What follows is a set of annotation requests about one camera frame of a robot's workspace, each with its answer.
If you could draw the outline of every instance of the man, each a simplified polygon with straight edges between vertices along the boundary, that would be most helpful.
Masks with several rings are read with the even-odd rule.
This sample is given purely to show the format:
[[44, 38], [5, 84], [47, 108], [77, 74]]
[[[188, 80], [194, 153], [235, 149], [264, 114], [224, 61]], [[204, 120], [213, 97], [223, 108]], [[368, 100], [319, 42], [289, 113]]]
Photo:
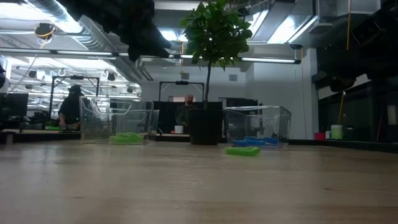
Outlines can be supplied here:
[[179, 106], [175, 111], [175, 122], [177, 125], [184, 126], [183, 133], [188, 134], [188, 121], [187, 121], [187, 111], [195, 110], [197, 107], [193, 105], [193, 95], [188, 94], [185, 97], [185, 105]]
[[80, 126], [79, 96], [83, 96], [80, 85], [74, 85], [69, 88], [69, 95], [62, 102], [60, 111], [58, 112], [61, 126], [66, 124], [71, 124], [76, 128]]

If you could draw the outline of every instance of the clear plastic bin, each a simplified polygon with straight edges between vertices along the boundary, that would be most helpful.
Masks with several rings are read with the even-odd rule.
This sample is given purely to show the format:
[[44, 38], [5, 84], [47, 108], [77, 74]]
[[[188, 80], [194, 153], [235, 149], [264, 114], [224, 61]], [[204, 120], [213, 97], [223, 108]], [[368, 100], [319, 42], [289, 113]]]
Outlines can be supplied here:
[[281, 106], [225, 108], [228, 142], [234, 146], [282, 147], [290, 136], [292, 113]]
[[150, 118], [149, 135], [153, 137], [152, 138], [153, 140], [156, 140], [157, 126], [159, 123], [159, 113], [160, 113], [160, 110], [154, 110], [152, 112], [152, 116]]
[[82, 96], [81, 140], [93, 144], [145, 144], [153, 107], [150, 100]]

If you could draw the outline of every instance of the white cup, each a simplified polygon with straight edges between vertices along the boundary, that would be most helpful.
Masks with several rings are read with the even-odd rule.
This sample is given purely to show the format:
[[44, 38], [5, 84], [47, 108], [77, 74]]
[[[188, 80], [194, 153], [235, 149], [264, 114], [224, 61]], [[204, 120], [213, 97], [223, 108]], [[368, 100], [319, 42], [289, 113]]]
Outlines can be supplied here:
[[174, 131], [176, 134], [182, 134], [184, 132], [184, 126], [176, 125], [174, 126]]

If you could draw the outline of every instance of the wooden table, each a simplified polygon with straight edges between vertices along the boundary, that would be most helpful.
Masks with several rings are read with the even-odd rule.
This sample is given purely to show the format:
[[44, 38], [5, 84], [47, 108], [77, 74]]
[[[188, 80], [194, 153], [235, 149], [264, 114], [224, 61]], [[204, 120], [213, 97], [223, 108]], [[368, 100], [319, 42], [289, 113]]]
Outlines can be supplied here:
[[15, 144], [0, 223], [397, 223], [398, 155], [331, 147]]

